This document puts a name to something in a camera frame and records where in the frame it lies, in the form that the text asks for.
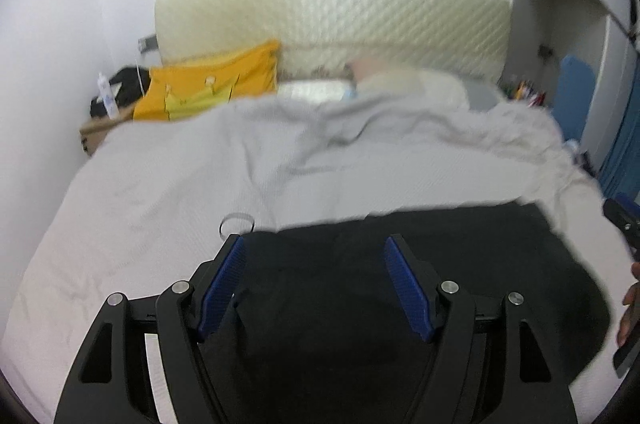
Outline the person's right hand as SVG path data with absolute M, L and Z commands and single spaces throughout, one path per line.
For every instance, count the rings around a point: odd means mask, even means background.
M 640 262 L 634 262 L 631 265 L 631 274 L 634 277 L 633 285 L 628 288 L 622 304 L 626 307 L 623 317 L 620 319 L 620 326 L 618 327 L 616 335 L 616 343 L 618 347 L 622 347 L 626 343 L 626 340 L 634 327 L 634 306 L 639 299 L 640 288 Z

